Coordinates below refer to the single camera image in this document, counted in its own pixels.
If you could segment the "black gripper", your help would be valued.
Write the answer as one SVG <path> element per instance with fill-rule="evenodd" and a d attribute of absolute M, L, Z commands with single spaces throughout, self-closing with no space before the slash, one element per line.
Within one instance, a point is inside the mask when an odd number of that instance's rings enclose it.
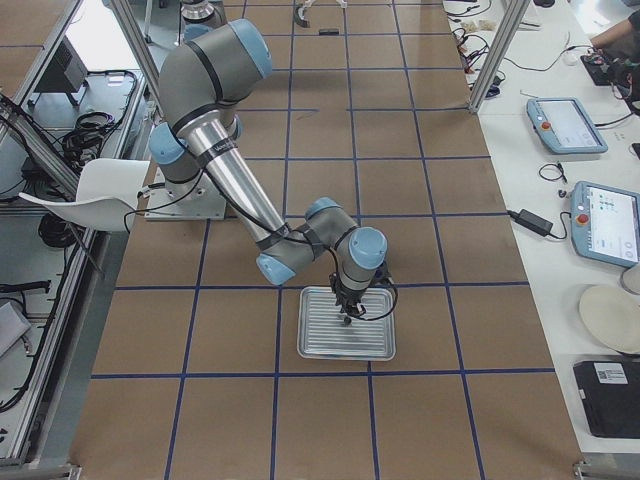
<path fill-rule="evenodd" d="M 342 321 L 345 316 L 361 319 L 365 315 L 363 297 L 370 288 L 391 288 L 391 274 L 386 264 L 365 271 L 364 275 L 363 281 L 356 281 L 339 266 L 329 276 L 330 288 L 335 296 L 335 305 L 340 307 Z"/>

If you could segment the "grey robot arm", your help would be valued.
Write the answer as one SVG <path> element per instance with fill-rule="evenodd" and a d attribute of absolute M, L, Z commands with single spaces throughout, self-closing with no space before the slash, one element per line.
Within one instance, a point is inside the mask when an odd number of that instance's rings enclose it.
<path fill-rule="evenodd" d="M 225 25 L 228 20 L 222 1 L 182 0 L 180 2 L 180 44 Z"/>
<path fill-rule="evenodd" d="M 314 201 L 304 223 L 291 227 L 241 153 L 235 108 L 271 72 L 271 52 L 258 28 L 244 18 L 232 20 L 166 56 L 158 78 L 164 119 L 180 155 L 240 216 L 259 250 L 257 267 L 271 284 L 287 283 L 330 253 L 336 305 L 348 318 L 367 320 L 365 292 L 391 283 L 385 235 L 358 225 L 329 197 Z"/>

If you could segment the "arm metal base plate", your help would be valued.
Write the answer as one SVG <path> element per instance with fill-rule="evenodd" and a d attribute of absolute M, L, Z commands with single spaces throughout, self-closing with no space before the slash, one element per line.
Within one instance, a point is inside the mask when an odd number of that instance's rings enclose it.
<path fill-rule="evenodd" d="M 196 162 L 183 155 L 172 163 L 156 160 L 155 182 L 144 216 L 149 221 L 223 220 L 226 201 Z"/>

